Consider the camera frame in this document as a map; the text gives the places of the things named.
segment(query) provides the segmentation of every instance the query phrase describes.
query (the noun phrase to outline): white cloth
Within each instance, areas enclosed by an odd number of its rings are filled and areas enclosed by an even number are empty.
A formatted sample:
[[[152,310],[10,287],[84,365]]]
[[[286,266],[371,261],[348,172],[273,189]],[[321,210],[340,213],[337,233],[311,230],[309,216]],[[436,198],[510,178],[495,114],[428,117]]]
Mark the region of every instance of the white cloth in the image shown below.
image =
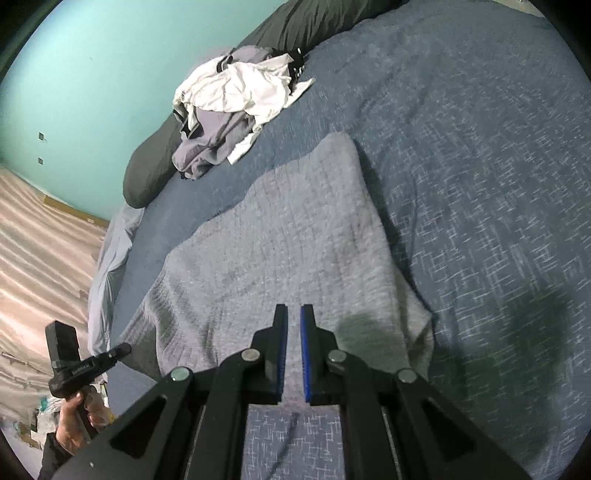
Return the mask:
[[[262,126],[292,105],[315,79],[298,82],[291,93],[288,65],[293,59],[287,53],[260,63],[230,63],[218,73],[216,68],[221,59],[223,57],[217,57],[193,71],[177,88],[173,108],[183,106],[189,112],[190,129],[197,123],[194,107],[213,112],[245,111],[252,115],[255,118],[252,133],[228,155],[228,160],[234,164],[250,149]]]

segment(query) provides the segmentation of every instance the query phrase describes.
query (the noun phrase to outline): sleeve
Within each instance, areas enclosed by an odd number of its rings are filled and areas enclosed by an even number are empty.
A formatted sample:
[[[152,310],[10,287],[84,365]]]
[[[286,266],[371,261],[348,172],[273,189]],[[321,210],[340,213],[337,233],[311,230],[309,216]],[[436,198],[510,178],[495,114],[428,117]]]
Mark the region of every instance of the sleeve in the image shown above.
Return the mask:
[[[72,455],[56,440],[56,434],[50,433],[45,440],[41,471],[37,480],[51,480],[57,469],[66,463]]]

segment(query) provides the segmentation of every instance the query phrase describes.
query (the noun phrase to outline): gray blanket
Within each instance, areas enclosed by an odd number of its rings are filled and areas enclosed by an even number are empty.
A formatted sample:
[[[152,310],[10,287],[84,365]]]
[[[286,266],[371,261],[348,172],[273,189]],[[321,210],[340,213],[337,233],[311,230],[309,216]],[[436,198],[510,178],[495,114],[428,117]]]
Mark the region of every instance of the gray blanket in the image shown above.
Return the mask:
[[[167,257],[123,334],[126,363],[158,379],[178,365],[215,367],[290,312],[284,403],[302,404],[299,307],[370,366],[426,376],[430,316],[394,267],[355,145],[331,134],[260,177],[243,202]]]

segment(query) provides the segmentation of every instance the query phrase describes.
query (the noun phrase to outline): human hand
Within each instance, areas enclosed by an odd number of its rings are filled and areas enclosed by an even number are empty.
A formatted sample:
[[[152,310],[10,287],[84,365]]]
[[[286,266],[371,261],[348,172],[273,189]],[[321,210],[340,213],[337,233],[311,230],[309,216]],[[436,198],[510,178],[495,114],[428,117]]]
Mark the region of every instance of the human hand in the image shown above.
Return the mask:
[[[56,440],[72,455],[75,455],[80,448],[86,445],[82,427],[76,418],[76,409],[83,401],[88,412],[88,420],[94,428],[100,430],[109,424],[109,411],[105,407],[102,397],[94,387],[89,387],[87,390],[85,388],[85,392],[87,392],[86,397],[82,392],[78,392],[61,404]]]

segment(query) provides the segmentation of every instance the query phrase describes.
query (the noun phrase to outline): teal wall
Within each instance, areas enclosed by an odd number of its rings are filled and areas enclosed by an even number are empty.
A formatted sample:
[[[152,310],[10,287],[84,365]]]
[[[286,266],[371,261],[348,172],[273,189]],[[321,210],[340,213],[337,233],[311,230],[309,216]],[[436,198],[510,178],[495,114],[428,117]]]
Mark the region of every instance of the teal wall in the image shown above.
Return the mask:
[[[176,87],[202,56],[235,46],[281,3],[64,0],[0,85],[0,160],[109,219],[123,202],[130,155],[170,113]]]

